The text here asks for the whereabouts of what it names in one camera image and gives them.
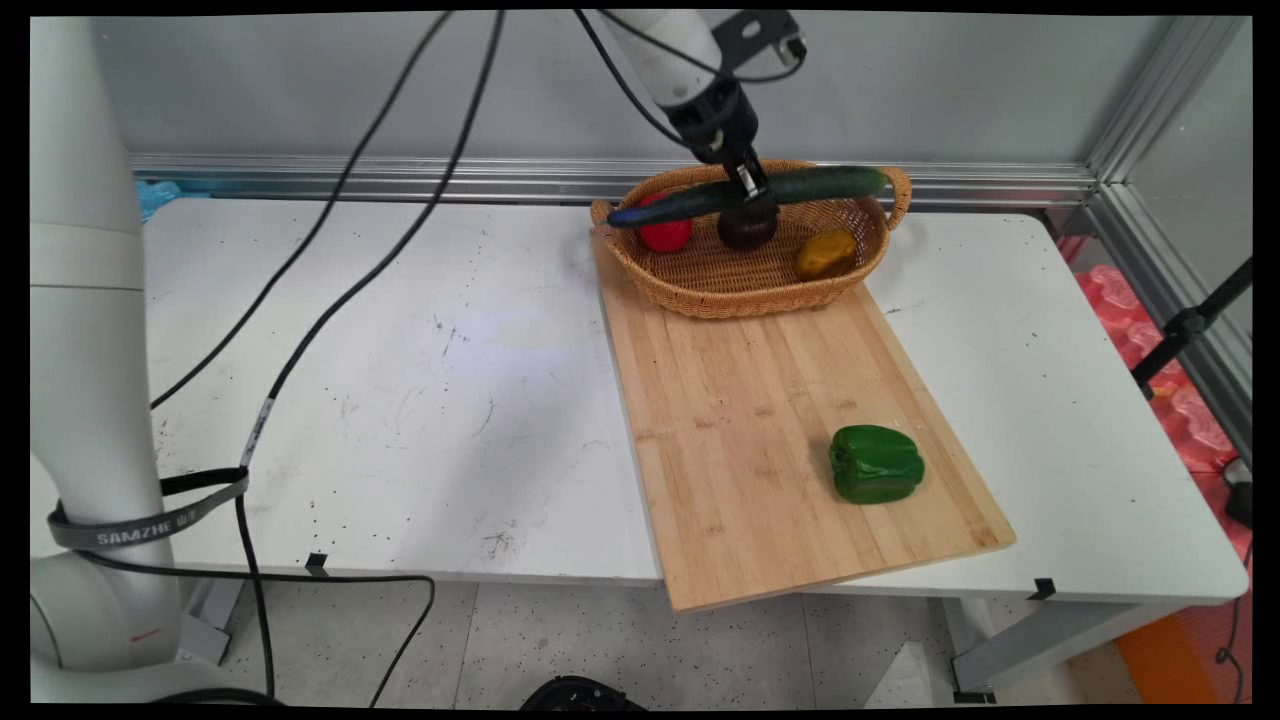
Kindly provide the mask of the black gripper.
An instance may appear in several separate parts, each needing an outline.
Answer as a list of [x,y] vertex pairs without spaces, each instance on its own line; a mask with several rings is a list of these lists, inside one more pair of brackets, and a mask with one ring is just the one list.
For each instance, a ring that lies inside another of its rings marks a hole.
[[759,119],[740,82],[718,79],[692,100],[666,108],[664,114],[700,163],[733,167],[745,199],[769,193],[754,149]]

